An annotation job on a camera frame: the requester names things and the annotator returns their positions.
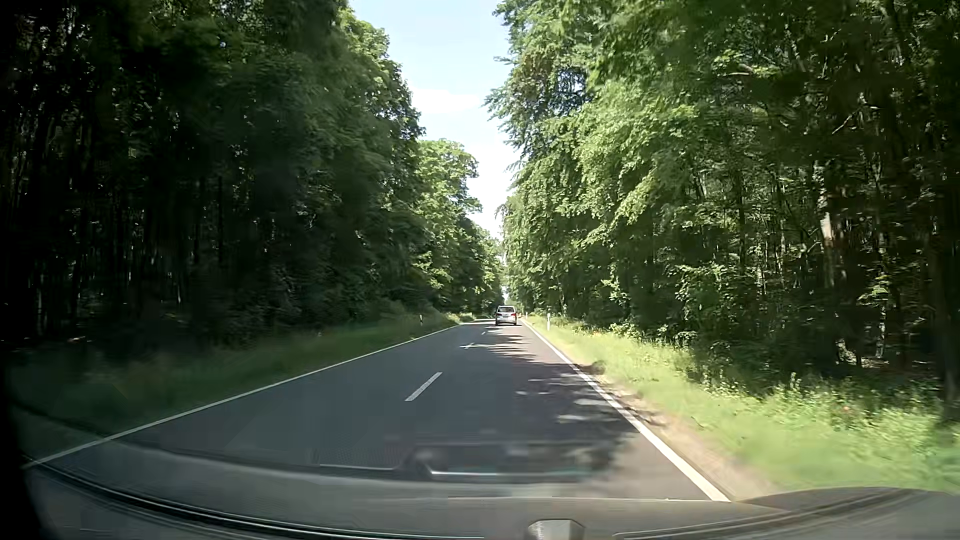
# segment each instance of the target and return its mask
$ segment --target car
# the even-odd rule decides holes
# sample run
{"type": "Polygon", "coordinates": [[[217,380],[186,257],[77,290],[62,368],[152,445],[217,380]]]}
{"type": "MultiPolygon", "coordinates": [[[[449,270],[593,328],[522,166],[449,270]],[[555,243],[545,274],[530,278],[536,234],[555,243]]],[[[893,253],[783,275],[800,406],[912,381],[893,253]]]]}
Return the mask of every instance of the car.
{"type": "Polygon", "coordinates": [[[493,316],[493,324],[500,326],[500,323],[513,323],[516,326],[516,309],[513,306],[498,306],[496,314],[493,316]]]}

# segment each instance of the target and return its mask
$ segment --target grass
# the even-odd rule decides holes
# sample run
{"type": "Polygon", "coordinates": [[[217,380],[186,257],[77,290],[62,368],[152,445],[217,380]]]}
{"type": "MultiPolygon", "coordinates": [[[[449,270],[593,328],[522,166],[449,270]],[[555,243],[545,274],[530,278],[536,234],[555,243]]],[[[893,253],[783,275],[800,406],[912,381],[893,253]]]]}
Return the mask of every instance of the grass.
{"type": "Polygon", "coordinates": [[[8,369],[21,449],[51,454],[190,408],[288,379],[470,319],[466,314],[401,314],[375,324],[265,339],[202,356],[156,354],[123,366],[76,369],[69,350],[26,355],[8,369]]]}
{"type": "Polygon", "coordinates": [[[924,400],[883,406],[850,380],[792,380],[754,397],[690,380],[689,351],[560,318],[528,321],[572,359],[689,420],[703,438],[784,490],[885,485],[960,492],[960,430],[924,400]],[[873,403],[869,408],[864,404],[873,403]]]}

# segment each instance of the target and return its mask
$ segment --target road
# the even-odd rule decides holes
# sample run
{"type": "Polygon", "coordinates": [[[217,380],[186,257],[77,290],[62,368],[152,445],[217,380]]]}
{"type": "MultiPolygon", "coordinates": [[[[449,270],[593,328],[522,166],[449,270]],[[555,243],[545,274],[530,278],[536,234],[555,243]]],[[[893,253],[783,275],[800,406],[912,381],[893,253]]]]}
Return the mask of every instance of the road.
{"type": "MultiPolygon", "coordinates": [[[[431,446],[591,448],[583,493],[708,499],[531,329],[464,324],[126,435],[128,446],[259,467],[388,470],[431,446]]],[[[60,458],[89,460],[104,448],[60,458]]],[[[472,465],[494,471],[498,463],[472,465]]]]}

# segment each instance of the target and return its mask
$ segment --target blue sky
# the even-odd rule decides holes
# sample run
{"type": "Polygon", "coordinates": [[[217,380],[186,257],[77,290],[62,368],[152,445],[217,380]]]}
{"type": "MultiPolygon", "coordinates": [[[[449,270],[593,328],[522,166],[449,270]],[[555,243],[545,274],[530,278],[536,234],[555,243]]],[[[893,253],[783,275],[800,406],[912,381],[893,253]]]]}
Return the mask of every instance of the blue sky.
{"type": "Polygon", "coordinates": [[[390,36],[390,57],[398,61],[420,110],[426,138],[448,138],[467,147],[479,163],[479,178],[468,184],[483,212],[471,216],[500,236],[493,212],[507,198],[517,160],[490,120],[483,100],[509,73],[493,58],[507,56],[507,32],[492,15],[495,0],[350,0],[357,16],[390,36]]]}

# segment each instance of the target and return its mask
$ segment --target foliage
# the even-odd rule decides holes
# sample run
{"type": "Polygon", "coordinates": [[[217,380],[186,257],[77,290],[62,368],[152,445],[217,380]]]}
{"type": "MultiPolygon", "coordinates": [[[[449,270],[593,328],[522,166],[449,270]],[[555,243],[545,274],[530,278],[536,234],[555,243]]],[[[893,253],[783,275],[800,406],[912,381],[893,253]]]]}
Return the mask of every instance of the foliage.
{"type": "Polygon", "coordinates": [[[5,10],[6,347],[129,358],[495,304],[473,158],[418,139],[386,35],[342,0],[5,10]]]}
{"type": "Polygon", "coordinates": [[[956,404],[958,8],[501,2],[511,297],[773,381],[876,368],[956,404]]]}

